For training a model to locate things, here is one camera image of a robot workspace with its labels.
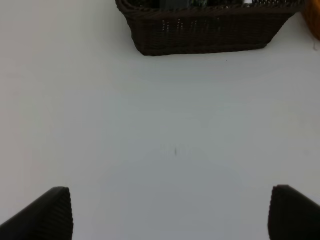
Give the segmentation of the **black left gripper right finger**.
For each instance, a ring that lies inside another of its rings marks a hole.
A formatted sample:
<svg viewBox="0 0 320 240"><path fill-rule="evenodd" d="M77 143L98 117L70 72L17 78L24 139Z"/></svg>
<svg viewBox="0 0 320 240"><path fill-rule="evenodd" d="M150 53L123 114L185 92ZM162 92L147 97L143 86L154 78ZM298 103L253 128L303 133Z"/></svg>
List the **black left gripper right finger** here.
<svg viewBox="0 0 320 240"><path fill-rule="evenodd" d="M271 240L318 240L320 205L293 187L272 188L267 221Z"/></svg>

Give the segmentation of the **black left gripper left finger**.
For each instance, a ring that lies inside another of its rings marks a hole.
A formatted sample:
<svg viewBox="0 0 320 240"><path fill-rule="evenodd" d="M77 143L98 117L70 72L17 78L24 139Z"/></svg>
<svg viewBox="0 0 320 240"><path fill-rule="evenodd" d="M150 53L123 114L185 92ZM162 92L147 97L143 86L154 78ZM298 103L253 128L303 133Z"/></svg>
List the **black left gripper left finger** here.
<svg viewBox="0 0 320 240"><path fill-rule="evenodd" d="M2 240L71 240L70 189L55 186L0 225Z"/></svg>

